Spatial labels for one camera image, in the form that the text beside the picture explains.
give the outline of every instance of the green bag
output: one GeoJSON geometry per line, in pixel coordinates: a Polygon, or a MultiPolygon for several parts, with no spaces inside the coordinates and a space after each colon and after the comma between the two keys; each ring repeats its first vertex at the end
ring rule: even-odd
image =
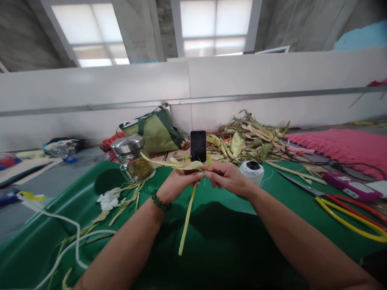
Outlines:
{"type": "Polygon", "coordinates": [[[172,127],[171,118],[162,106],[133,121],[122,123],[119,128],[125,136],[143,136],[148,154],[181,148],[181,137],[172,127]]]}

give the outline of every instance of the smartphone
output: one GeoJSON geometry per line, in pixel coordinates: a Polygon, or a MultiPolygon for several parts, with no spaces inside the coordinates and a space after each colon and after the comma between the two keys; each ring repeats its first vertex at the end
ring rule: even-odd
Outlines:
{"type": "Polygon", "coordinates": [[[191,131],[191,161],[206,162],[207,133],[191,131]]]}

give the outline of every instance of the pink cloth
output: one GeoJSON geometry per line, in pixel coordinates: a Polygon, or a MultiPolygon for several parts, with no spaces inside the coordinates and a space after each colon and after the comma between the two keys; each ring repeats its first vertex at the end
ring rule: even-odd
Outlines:
{"type": "MultiPolygon", "coordinates": [[[[286,135],[290,142],[314,149],[340,163],[365,163],[380,168],[387,175],[387,136],[354,130],[330,129],[324,132],[286,135]]],[[[376,169],[350,165],[356,170],[383,180],[376,169]]]]}

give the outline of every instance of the red-handled scissors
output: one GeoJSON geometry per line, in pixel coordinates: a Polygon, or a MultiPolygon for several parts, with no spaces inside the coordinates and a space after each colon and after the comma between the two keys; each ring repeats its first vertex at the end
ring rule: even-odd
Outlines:
{"type": "Polygon", "coordinates": [[[385,242],[387,243],[387,233],[386,233],[386,230],[387,230],[387,227],[386,226],[382,226],[380,224],[378,224],[377,222],[369,219],[368,217],[362,215],[361,213],[357,212],[356,210],[352,209],[351,207],[347,206],[346,204],[342,203],[340,200],[342,201],[346,201],[346,202],[349,202],[353,205],[356,205],[360,208],[363,208],[364,210],[366,210],[367,212],[371,213],[372,215],[374,215],[375,217],[377,217],[378,219],[380,219],[384,224],[387,225],[387,219],[382,216],[380,213],[378,213],[377,211],[375,211],[374,209],[371,209],[370,207],[366,206],[366,205],[363,205],[357,201],[354,201],[352,199],[349,199],[347,197],[343,197],[343,196],[340,196],[340,195],[327,195],[321,191],[318,191],[308,185],[305,185],[305,184],[302,184],[301,182],[281,173],[281,172],[278,172],[280,175],[282,175],[284,178],[286,178],[287,180],[289,180],[290,182],[292,182],[293,184],[299,186],[300,188],[302,188],[304,191],[308,192],[309,194],[311,194],[312,196],[315,197],[315,201],[331,216],[333,217],[335,220],[337,220],[338,222],[340,222],[341,224],[345,225],[346,227],[348,227],[349,229],[353,230],[354,232],[357,232],[358,234],[366,237],[366,238],[369,238],[369,239],[372,239],[372,240],[376,240],[376,241],[379,241],[379,242],[385,242]],[[336,204],[334,203],[330,203],[329,201],[323,199],[322,197],[326,196],[328,199],[334,201],[336,204]],[[349,224],[347,221],[343,220],[342,218],[340,218],[338,215],[336,215],[332,210],[330,210],[329,207],[331,208],[334,208],[356,220],[358,220],[359,222],[363,223],[364,225],[366,225],[367,227],[373,229],[374,231],[376,231],[380,236],[375,236],[375,235],[372,235],[372,234],[369,234],[367,232],[364,232],[358,228],[355,228],[353,225],[349,224]]]}

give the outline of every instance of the glass jar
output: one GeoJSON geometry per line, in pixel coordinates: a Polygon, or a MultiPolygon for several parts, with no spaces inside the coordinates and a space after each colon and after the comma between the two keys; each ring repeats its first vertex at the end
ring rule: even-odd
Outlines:
{"type": "Polygon", "coordinates": [[[121,163],[121,173],[129,183],[140,182],[154,171],[152,164],[141,156],[143,153],[149,158],[141,135],[117,139],[111,147],[121,163]]]}

